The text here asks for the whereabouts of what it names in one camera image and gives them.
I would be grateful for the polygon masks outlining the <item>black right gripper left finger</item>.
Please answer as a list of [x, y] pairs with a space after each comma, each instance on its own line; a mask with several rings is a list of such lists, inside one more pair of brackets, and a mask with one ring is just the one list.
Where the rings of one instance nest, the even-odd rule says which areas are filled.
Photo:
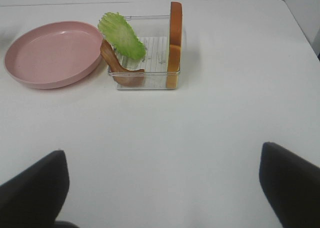
[[56, 150], [0, 186], [1, 227], [53, 227], [68, 191], [66, 155]]

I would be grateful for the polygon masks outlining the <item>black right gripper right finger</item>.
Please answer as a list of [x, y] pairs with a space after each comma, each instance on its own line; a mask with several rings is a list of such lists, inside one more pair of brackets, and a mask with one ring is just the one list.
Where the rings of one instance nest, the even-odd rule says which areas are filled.
[[265, 142], [259, 182], [283, 227], [319, 227], [319, 167], [276, 143]]

